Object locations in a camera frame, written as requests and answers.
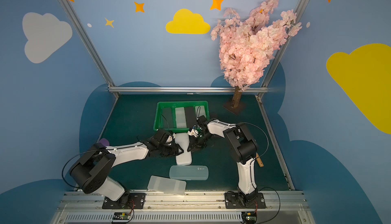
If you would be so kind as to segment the right circuit board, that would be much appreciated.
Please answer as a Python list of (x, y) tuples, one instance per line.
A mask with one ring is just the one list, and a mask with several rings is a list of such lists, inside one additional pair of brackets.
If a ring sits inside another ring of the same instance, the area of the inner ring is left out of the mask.
[(257, 222), (257, 214), (255, 212), (242, 212), (242, 224), (255, 224)]

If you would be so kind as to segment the purple pink toy shovel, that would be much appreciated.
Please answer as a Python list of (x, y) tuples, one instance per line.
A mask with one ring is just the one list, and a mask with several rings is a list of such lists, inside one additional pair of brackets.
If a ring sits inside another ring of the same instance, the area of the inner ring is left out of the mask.
[(100, 139), (99, 143), (101, 143), (105, 147), (109, 147), (110, 146), (110, 142), (107, 139), (105, 139), (105, 138)]

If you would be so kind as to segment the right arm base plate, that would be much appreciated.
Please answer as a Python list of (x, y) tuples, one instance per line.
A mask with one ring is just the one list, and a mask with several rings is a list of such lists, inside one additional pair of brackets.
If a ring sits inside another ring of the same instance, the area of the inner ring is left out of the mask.
[(265, 209), (266, 202), (263, 193), (253, 192), (244, 195), (241, 192), (228, 191), (224, 194), (227, 209)]

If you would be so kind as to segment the pink blossom artificial tree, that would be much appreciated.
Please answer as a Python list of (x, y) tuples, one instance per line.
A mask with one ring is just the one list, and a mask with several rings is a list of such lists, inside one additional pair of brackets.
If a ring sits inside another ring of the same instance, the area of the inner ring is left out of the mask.
[(244, 21), (234, 9), (228, 8), (225, 20), (218, 21), (211, 31), (212, 40), (220, 41), (219, 58), (224, 79), (235, 89), (232, 101), (224, 107), (236, 115), (244, 108), (240, 102), (242, 93), (259, 82), (274, 53), (301, 29), (294, 10), (283, 11), (280, 19), (269, 23), (278, 5), (278, 0), (265, 0)]

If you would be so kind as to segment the circuit board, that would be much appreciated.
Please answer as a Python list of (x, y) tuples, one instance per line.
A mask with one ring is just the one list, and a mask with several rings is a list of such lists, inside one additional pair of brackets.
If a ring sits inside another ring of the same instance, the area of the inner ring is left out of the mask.
[(257, 222), (257, 214), (255, 212), (242, 212), (242, 224), (255, 224)]
[(125, 223), (130, 220), (131, 216), (129, 212), (115, 212), (112, 217), (113, 223)]

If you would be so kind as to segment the black pencil case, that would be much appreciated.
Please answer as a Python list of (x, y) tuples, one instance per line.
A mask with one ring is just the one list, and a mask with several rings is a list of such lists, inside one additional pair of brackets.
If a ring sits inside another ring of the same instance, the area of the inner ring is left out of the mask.
[(184, 111), (185, 111), (186, 127), (187, 128), (196, 127), (198, 123), (197, 123), (195, 108), (193, 106), (185, 107)]

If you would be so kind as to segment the green plastic storage tray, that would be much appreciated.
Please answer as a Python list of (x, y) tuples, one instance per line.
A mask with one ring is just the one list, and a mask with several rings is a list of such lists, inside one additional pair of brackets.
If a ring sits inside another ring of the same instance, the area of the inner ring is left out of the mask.
[(157, 131), (158, 129), (164, 129), (168, 130), (167, 128), (162, 127), (162, 119), (161, 119), (161, 111), (165, 107), (170, 107), (172, 109), (173, 113), (173, 120), (174, 120), (174, 128), (170, 129), (170, 131), (173, 131), (174, 133), (185, 133), (189, 130), (189, 128), (176, 128), (176, 116), (175, 116), (175, 108), (177, 107), (189, 107), (193, 106), (194, 108), (196, 106), (205, 106), (206, 111), (206, 119), (210, 119), (209, 114), (209, 105), (207, 101), (165, 101), (165, 102), (158, 102), (157, 108), (156, 108), (156, 114), (155, 114), (155, 121), (153, 125), (153, 129)]

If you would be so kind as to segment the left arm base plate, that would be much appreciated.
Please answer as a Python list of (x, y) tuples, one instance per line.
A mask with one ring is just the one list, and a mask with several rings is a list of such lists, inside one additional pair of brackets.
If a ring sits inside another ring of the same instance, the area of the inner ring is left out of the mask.
[(143, 209), (146, 194), (126, 191), (118, 200), (105, 197), (102, 209)]

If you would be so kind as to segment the white opaque pencil case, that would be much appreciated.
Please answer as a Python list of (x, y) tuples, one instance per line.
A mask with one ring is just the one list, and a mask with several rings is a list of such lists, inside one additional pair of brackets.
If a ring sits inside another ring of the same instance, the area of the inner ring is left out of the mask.
[(177, 133), (175, 136), (175, 143), (181, 148), (180, 154), (176, 156), (176, 163), (178, 166), (188, 166), (192, 163), (191, 152), (188, 151), (189, 135), (187, 133)]

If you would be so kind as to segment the frosted pencil case front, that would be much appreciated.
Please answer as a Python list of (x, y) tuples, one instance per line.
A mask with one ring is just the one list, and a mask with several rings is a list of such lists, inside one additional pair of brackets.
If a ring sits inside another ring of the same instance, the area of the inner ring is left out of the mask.
[(159, 176), (151, 176), (148, 190), (174, 195), (185, 195), (186, 182)]

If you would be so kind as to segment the light blue pencil case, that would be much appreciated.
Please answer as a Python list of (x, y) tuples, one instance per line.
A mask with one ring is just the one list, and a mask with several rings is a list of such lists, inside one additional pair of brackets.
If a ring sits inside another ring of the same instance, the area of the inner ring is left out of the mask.
[(209, 177), (209, 169), (207, 166), (172, 166), (169, 177), (175, 180), (205, 181)]

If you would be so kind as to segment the frosted clear pencil case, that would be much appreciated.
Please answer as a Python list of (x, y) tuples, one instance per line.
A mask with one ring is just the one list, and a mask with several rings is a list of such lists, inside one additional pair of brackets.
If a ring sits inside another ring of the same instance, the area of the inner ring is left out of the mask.
[(207, 117), (206, 111), (205, 111), (205, 106), (196, 106), (195, 107), (195, 114), (196, 114), (196, 118), (199, 118), (201, 116)]

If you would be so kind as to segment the aluminium front rail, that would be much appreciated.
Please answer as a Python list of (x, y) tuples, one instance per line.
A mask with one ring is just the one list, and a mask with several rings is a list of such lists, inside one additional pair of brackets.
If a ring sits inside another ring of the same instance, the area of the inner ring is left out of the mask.
[[(257, 224), (314, 224), (315, 219), (301, 191), (263, 190), (265, 209), (227, 209), (226, 191), (186, 191), (173, 195), (146, 194), (143, 209), (102, 209), (104, 197), (71, 191), (64, 194), (52, 224), (241, 224), (242, 212), (255, 212)], [(115, 212), (129, 212), (130, 220), (113, 223)]]

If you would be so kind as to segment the dark translucent grey pencil case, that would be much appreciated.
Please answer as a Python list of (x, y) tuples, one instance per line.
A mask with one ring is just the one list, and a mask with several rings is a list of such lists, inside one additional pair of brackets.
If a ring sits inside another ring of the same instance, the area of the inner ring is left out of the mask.
[(167, 129), (174, 128), (173, 113), (170, 107), (165, 107), (161, 111), (162, 127)]

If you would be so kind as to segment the left circuit board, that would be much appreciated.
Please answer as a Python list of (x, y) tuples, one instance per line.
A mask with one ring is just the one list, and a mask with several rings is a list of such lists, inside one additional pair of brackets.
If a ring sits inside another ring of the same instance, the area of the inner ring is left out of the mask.
[(129, 212), (115, 212), (112, 217), (113, 223), (125, 223), (130, 220), (131, 216)]

